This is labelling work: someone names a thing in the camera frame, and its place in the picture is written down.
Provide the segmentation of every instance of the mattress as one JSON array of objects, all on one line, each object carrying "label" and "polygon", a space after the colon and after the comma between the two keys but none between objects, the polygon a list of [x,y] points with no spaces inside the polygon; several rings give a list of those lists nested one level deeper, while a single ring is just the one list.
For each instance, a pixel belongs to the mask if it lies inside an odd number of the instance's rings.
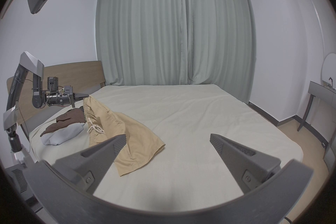
[{"label": "mattress", "polygon": [[[106,86],[92,94],[112,111],[146,125],[165,148],[144,167],[119,176],[111,165],[94,196],[128,208],[178,212],[218,205],[243,195],[209,142],[216,133],[266,154],[302,161],[299,145],[246,104],[216,85]],[[58,146],[43,145],[40,134],[55,114],[31,134],[38,160],[56,159],[89,145],[87,124],[75,138]]]}]

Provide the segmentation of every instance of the headboard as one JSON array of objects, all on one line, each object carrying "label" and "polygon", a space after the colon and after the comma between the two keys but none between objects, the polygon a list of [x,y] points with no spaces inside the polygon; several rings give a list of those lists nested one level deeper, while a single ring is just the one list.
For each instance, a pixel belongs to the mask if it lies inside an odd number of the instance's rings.
[{"label": "headboard", "polygon": [[[105,83],[105,77],[101,61],[73,62],[44,67],[44,90],[47,89],[47,78],[49,76],[58,77],[58,84],[60,86],[70,85],[73,87],[73,91],[78,93],[81,93],[87,88],[99,84],[101,87],[103,87]],[[33,80],[33,74],[31,72],[28,72],[19,99],[19,108],[21,112],[17,115],[17,123],[19,125],[23,123],[23,118],[25,121],[27,121],[31,117],[41,113],[43,110],[48,108],[48,106],[46,106],[43,109],[36,109],[33,106],[33,83],[28,79]],[[13,77],[7,79],[8,92],[11,88],[12,81]]]}]

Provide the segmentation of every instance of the drawstring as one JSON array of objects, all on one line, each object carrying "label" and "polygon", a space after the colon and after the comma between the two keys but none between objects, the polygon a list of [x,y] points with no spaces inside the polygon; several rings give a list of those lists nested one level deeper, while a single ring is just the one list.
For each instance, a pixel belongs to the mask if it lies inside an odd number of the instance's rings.
[{"label": "drawstring", "polygon": [[98,132],[98,133],[100,133],[100,134],[104,134],[104,130],[103,130],[99,125],[97,125],[97,124],[93,124],[92,121],[91,121],[91,119],[90,119],[89,117],[88,117],[87,119],[88,119],[88,121],[91,123],[91,126],[90,126],[90,128],[88,129],[87,132],[89,132],[90,129],[92,128],[92,129],[94,129],[96,132]]}]

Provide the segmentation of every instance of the curtain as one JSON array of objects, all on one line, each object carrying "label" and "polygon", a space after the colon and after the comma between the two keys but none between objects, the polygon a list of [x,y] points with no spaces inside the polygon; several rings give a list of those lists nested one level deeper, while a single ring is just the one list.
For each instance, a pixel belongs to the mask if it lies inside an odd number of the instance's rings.
[{"label": "curtain", "polygon": [[98,0],[97,57],[111,85],[187,84],[182,0]]},{"label": "curtain", "polygon": [[248,0],[186,0],[188,83],[216,84],[248,102],[255,48]]},{"label": "curtain", "polygon": [[98,0],[97,57],[112,85],[216,84],[248,102],[248,0]]}]

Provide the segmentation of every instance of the green curtain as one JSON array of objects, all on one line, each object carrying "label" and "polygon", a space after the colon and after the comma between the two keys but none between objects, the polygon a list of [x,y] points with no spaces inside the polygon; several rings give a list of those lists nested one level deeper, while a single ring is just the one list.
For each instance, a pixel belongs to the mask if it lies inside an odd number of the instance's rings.
[{"label": "green curtain", "polygon": [[112,85],[216,84],[248,102],[248,0],[98,0],[97,57]]}]

